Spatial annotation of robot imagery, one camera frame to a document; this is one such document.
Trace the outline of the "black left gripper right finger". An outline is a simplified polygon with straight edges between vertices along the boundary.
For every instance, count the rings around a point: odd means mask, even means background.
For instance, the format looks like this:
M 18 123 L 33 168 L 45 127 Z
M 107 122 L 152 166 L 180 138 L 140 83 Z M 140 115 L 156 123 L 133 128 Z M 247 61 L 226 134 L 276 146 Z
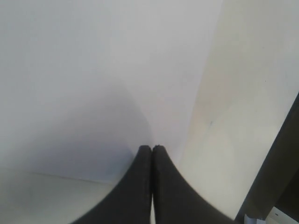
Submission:
M 184 179 L 165 147 L 152 150 L 152 194 L 157 224 L 234 224 Z

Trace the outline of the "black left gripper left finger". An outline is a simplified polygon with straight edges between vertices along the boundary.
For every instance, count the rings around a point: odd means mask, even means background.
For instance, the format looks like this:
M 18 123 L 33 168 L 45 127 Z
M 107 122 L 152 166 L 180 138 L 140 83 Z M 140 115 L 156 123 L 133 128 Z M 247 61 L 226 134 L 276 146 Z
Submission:
M 149 224 L 151 155 L 149 146 L 140 146 L 131 166 L 113 190 L 74 223 Z

